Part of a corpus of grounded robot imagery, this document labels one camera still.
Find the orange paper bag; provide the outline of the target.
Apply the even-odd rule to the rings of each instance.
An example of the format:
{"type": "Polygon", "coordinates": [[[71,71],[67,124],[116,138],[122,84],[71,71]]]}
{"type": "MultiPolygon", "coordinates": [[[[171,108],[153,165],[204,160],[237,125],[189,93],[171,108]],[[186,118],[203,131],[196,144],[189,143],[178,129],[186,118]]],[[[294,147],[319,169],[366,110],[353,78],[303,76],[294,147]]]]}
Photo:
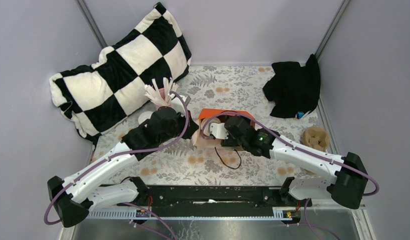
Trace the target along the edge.
{"type": "Polygon", "coordinates": [[[199,129],[193,134],[191,140],[195,147],[201,149],[213,149],[220,162],[231,170],[237,170],[242,164],[240,152],[242,149],[225,148],[221,146],[221,140],[228,138],[228,132],[224,128],[224,123],[228,117],[240,116],[250,120],[250,125],[255,127],[252,122],[254,117],[244,110],[227,110],[217,108],[203,108],[194,121],[199,129]],[[229,154],[235,153],[238,157],[238,165],[236,167],[228,165],[224,158],[220,155],[219,150],[224,150],[229,154]]]}

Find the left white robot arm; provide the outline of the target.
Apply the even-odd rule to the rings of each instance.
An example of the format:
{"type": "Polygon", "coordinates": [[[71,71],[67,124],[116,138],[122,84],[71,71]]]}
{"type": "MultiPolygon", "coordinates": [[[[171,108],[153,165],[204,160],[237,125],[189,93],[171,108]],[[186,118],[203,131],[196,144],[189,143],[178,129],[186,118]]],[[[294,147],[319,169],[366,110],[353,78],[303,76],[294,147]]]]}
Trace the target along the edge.
{"type": "Polygon", "coordinates": [[[125,167],[138,164],[149,154],[170,147],[180,139],[191,138],[197,130],[198,125],[186,106],[160,107],[97,161],[68,177],[50,178],[47,181],[50,204],[44,222],[47,225],[62,223],[69,228],[96,209],[124,202],[143,205],[148,193],[136,177],[105,187],[103,182],[125,167]],[[59,217],[55,222],[48,220],[51,209],[55,209],[59,217]]]}

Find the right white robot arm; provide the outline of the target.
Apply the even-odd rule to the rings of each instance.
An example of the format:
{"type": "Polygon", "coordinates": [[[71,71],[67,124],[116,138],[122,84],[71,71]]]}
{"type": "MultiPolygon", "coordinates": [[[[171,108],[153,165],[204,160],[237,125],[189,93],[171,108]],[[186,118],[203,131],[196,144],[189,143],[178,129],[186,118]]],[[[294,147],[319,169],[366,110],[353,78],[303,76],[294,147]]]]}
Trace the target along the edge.
{"type": "Polygon", "coordinates": [[[276,131],[254,129],[244,117],[231,116],[224,124],[229,136],[258,157],[290,162],[316,174],[315,178],[288,177],[279,189],[279,199],[286,206],[307,199],[331,198],[339,205],[358,209],[368,182],[360,157],[330,154],[294,142],[276,131]]]}

